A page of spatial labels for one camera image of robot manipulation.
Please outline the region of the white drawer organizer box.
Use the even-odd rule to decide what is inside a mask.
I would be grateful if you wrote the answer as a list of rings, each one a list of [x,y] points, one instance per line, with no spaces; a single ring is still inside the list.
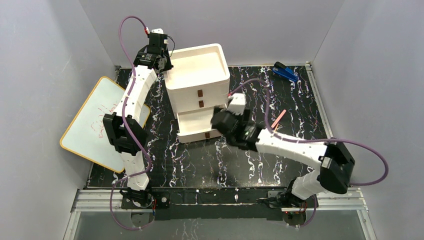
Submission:
[[[177,139],[191,143],[220,137],[210,123],[214,108],[228,101],[230,73],[218,43],[175,50],[165,87],[178,123]]]

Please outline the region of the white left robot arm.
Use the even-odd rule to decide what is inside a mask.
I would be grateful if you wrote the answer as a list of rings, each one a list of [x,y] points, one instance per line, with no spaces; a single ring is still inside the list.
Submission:
[[[144,148],[148,133],[140,117],[142,108],[158,75],[173,68],[169,36],[157,28],[150,31],[148,39],[148,45],[132,62],[131,76],[117,107],[102,119],[107,139],[123,161],[127,186],[135,191],[148,187],[147,173],[153,165]]]

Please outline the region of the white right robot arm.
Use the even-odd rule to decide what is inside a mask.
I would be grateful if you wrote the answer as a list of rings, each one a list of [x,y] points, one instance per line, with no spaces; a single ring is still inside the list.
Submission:
[[[228,106],[214,107],[212,128],[240,150],[285,157],[313,169],[292,180],[285,192],[269,197],[269,203],[295,206],[324,191],[347,193],[355,161],[342,142],[303,143],[297,137],[278,135],[263,124],[251,122],[250,110],[245,106],[244,94],[230,96]]]

